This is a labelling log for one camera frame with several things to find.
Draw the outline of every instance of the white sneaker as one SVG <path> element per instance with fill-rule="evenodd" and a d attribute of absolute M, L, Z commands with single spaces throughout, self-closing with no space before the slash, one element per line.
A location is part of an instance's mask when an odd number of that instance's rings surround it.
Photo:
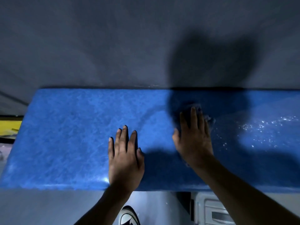
<path fill-rule="evenodd" d="M 119 225 L 140 225 L 139 219 L 130 206 L 124 206 L 119 213 Z"/>

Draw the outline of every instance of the blue surface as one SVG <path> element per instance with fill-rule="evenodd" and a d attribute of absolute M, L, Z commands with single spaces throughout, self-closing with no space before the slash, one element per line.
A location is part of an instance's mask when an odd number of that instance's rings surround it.
<path fill-rule="evenodd" d="M 300 91 L 41 89 L 1 185 L 103 190 L 108 138 L 128 125 L 145 153 L 138 190 L 207 190 L 171 137 L 178 112 L 191 102 L 216 118 L 214 153 L 230 171 L 262 191 L 299 192 Z"/>

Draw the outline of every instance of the forearm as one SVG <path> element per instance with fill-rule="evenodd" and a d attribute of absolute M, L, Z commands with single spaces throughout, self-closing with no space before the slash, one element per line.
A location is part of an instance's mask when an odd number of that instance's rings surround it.
<path fill-rule="evenodd" d="M 237 225 L 300 224 L 300 219 L 280 204 L 229 172 L 213 156 L 192 166 L 213 190 Z"/>
<path fill-rule="evenodd" d="M 112 225 L 131 193 L 117 185 L 108 187 L 100 200 L 75 225 Z"/>

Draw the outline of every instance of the gray wall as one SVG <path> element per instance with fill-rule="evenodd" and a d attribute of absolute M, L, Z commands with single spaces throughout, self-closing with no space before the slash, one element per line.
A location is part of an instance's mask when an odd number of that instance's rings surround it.
<path fill-rule="evenodd" d="M 1 0 L 0 114 L 40 87 L 300 88 L 300 0 Z"/>

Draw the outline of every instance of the yellow object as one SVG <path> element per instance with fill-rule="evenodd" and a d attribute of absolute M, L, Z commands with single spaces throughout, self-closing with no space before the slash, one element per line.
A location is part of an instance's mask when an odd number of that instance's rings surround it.
<path fill-rule="evenodd" d="M 0 118 L 0 137 L 15 139 L 20 129 L 21 123 L 22 118 Z"/>

